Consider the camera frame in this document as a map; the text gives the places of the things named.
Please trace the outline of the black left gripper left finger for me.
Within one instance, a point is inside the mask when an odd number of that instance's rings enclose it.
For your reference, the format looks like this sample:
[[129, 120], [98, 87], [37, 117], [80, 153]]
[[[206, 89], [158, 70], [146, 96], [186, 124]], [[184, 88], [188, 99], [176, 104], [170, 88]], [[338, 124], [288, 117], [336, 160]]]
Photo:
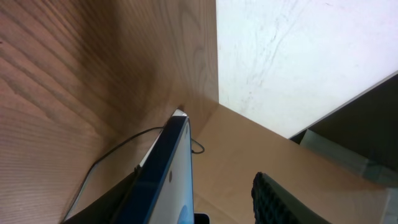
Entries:
[[92, 204], [87, 206], [76, 215], [63, 221], [63, 224], [103, 224], [110, 223], [113, 215], [116, 213], [129, 189], [136, 181], [141, 172], [141, 166], [134, 168], [126, 178], [120, 181], [112, 189], [107, 191]]

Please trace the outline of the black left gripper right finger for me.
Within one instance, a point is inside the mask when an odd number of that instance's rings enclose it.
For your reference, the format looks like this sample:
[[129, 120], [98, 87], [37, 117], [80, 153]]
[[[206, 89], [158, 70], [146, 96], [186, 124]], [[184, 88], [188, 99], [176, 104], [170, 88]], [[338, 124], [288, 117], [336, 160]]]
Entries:
[[265, 173], [256, 174], [251, 197], [255, 224], [329, 224]]

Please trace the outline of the blue Galaxy smartphone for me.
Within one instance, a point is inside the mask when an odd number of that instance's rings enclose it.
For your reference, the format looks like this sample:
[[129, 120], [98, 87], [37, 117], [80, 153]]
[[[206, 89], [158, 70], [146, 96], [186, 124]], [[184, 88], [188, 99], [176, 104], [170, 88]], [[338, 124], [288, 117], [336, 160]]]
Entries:
[[112, 223], [193, 223], [190, 122], [173, 116]]

